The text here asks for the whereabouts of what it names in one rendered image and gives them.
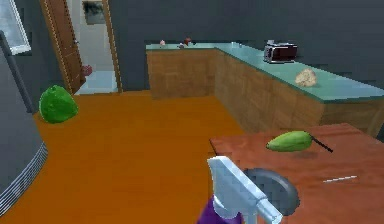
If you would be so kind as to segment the dark framed wall picture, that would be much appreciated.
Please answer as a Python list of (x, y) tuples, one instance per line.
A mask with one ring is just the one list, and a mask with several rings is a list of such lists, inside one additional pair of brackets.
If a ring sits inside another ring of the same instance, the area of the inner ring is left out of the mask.
[(83, 1), (83, 10), (88, 25), (104, 24), (104, 9), (101, 1)]

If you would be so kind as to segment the brown wooden room door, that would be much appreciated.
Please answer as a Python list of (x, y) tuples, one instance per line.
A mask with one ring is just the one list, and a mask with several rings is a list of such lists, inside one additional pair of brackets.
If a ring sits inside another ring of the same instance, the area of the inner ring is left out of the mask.
[(66, 0), (39, 0), (66, 89), (75, 94), (85, 83), (82, 62)]

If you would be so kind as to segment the thin silver utensil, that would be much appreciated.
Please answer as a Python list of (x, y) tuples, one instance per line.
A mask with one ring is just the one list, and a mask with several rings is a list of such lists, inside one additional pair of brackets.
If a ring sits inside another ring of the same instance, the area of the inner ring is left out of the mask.
[(338, 182), (338, 181), (344, 181), (344, 180), (350, 180), (350, 179), (355, 179), (358, 176), (352, 175), (352, 176), (345, 176), (345, 177), (337, 177), (337, 178), (332, 178), (332, 179), (327, 179), (323, 180), (323, 183), (331, 183), (331, 182)]

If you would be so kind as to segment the beige bread loaf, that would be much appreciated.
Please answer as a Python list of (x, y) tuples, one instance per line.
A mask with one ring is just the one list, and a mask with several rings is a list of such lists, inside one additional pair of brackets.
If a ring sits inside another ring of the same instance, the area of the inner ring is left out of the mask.
[(295, 83), (302, 87), (311, 87), (317, 83), (317, 77), (312, 69), (306, 68), (296, 75)]

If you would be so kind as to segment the grey round plate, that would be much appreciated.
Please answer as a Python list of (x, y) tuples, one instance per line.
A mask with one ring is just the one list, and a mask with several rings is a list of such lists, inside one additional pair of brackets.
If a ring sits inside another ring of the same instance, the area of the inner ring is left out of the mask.
[(283, 216), (292, 215), (299, 207), (298, 191), (286, 177), (263, 168), (245, 169), (244, 174)]

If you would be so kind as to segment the white framed window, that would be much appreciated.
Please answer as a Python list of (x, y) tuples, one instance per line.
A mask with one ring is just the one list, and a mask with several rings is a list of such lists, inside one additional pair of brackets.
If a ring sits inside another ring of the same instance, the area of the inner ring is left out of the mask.
[(14, 0), (0, 0), (0, 31), (4, 33), (12, 55), (31, 50)]

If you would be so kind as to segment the green garbage bag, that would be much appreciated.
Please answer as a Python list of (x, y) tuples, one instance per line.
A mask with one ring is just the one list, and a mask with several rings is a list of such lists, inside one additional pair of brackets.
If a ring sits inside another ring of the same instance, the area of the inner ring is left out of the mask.
[(78, 114), (78, 105), (65, 88), (53, 85), (41, 94), (39, 112), (47, 123), (62, 123)]

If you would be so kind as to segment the grey fridge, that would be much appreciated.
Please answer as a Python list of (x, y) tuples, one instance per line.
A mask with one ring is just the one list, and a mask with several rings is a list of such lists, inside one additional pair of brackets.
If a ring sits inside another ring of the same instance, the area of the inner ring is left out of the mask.
[(0, 48), (0, 217), (30, 187), (47, 156)]

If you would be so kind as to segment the wooden counter with teal top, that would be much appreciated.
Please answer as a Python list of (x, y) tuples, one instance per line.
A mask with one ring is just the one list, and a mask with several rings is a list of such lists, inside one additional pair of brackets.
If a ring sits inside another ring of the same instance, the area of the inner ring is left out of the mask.
[(302, 87), (302, 63), (268, 64), (263, 52), (238, 43), (146, 47), (155, 99), (214, 95), (248, 132), (348, 123), (370, 136), (384, 124), (384, 90), (315, 69)]

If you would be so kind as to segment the reddish wooden table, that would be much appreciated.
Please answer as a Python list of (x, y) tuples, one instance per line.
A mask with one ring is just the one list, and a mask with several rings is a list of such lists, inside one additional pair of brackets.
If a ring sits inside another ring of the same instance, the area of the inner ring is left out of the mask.
[[(333, 153), (316, 143), (301, 152), (268, 150), (266, 143), (281, 131), (214, 137), (210, 143), (240, 169), (270, 169), (296, 186), (300, 206), (281, 224), (384, 224), (384, 143), (347, 123), (307, 131)], [(358, 177), (322, 182), (352, 175)]]

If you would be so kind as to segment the dark red toaster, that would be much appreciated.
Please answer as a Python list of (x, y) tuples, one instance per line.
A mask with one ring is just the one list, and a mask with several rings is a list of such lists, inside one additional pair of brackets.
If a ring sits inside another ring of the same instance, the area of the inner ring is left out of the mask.
[(267, 63), (292, 63), (297, 55), (297, 45), (268, 40), (264, 47), (263, 60)]

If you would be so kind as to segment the black thin stick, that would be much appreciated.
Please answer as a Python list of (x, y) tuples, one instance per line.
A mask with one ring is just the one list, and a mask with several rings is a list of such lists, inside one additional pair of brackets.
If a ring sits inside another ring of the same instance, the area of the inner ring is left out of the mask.
[(315, 138), (313, 135), (311, 135), (311, 139), (312, 141), (314, 141), (316, 144), (318, 144), (319, 146), (321, 146), (322, 148), (324, 148), (325, 150), (327, 150), (328, 152), (330, 153), (333, 153), (333, 149), (331, 149), (330, 147), (328, 147), (326, 144), (324, 144), (323, 142), (321, 142), (320, 140), (318, 140), (317, 138)]

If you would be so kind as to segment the green oval fruit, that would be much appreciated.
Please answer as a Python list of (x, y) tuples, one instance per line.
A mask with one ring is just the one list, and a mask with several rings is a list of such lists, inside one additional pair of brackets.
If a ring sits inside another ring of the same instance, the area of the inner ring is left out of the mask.
[(290, 131), (281, 134), (266, 144), (266, 148), (277, 152), (295, 152), (309, 148), (312, 136), (306, 131)]

